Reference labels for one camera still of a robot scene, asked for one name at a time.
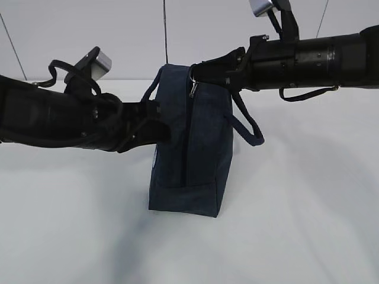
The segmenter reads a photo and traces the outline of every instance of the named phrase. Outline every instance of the bag handle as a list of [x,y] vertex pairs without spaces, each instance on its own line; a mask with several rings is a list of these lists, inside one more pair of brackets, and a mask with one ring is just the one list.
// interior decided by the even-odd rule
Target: bag handle
[[149,98],[151,97],[152,93],[154,92],[154,90],[156,89],[156,87],[158,86],[159,84],[159,81],[160,81],[160,76],[162,75],[162,70],[163,70],[163,67],[161,67],[158,71],[158,74],[156,75],[153,83],[150,85],[150,87],[146,90],[146,92],[144,93],[142,99],[141,99],[141,102],[146,102],[149,100]]
[[226,113],[224,116],[230,123],[230,125],[238,132],[239,135],[242,136],[242,138],[249,143],[251,146],[260,146],[265,142],[265,139],[263,137],[263,134],[261,132],[261,129],[259,129],[258,124],[255,122],[255,120],[251,117],[249,114],[248,109],[246,108],[245,104],[243,103],[243,100],[239,93],[232,93],[232,98],[234,102],[236,103],[237,107],[239,108],[240,112],[243,114],[243,116],[246,118],[246,120],[249,122],[249,124],[253,128],[253,134],[231,113]]

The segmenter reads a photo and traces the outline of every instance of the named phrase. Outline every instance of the navy blue bag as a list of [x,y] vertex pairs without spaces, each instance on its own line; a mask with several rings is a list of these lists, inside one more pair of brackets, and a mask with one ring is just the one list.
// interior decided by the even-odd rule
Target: navy blue bag
[[[149,209],[216,217],[232,162],[233,128],[252,146],[264,138],[238,93],[200,83],[192,97],[189,69],[164,65],[142,99],[159,84],[155,100],[171,129],[170,142],[156,146]],[[254,134],[233,116],[232,98]]]

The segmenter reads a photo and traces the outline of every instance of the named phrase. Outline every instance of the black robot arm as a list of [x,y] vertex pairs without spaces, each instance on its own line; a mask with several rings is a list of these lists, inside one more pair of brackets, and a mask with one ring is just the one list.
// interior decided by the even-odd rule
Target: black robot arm
[[[288,0],[250,0],[257,17],[268,15],[279,40],[267,35],[250,38],[226,56],[195,64],[194,81],[213,83],[238,92],[279,89],[286,101],[302,101],[338,87],[379,88],[379,25],[358,34],[299,40]],[[281,26],[274,11],[281,13]],[[295,98],[284,89],[329,87]]]
[[[110,69],[102,59],[107,57],[96,47],[75,67],[54,60],[53,78],[42,83],[0,76],[0,142],[123,153],[169,139],[157,102],[121,102],[101,92],[92,78]],[[64,93],[43,89],[55,84],[57,67],[69,72]]]

